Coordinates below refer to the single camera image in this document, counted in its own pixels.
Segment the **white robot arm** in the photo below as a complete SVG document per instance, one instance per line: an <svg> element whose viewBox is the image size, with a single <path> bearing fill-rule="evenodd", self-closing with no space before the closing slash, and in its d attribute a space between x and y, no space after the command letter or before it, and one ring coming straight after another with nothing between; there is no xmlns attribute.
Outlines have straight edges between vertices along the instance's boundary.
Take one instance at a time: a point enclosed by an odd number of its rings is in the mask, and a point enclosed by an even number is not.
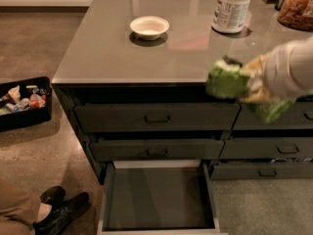
<svg viewBox="0 0 313 235"><path fill-rule="evenodd" d="M313 37L276 46L241 69L250 76L245 103L269 103L313 94Z"/></svg>

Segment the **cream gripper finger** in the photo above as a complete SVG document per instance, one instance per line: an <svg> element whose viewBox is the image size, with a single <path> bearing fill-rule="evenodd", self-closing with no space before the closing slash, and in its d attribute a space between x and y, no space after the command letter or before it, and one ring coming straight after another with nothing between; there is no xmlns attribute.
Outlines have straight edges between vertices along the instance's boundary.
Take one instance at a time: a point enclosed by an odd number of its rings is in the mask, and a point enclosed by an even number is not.
<svg viewBox="0 0 313 235"><path fill-rule="evenodd" d="M260 85L249 90L240 98L243 103L270 103L275 100L275 96L265 86Z"/></svg>
<svg viewBox="0 0 313 235"><path fill-rule="evenodd" d="M255 57L241 68L241 74L249 75L250 77L262 75L263 68L268 57L269 54L259 55Z"/></svg>

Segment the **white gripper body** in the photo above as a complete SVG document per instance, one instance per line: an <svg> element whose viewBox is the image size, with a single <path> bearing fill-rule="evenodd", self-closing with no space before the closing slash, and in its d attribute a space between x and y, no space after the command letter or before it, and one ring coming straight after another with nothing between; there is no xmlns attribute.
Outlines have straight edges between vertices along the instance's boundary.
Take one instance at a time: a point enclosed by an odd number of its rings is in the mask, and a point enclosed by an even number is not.
<svg viewBox="0 0 313 235"><path fill-rule="evenodd" d="M266 56L263 81L274 96L291 97L294 94L294 81L290 72L292 45L292 42L279 45Z"/></svg>

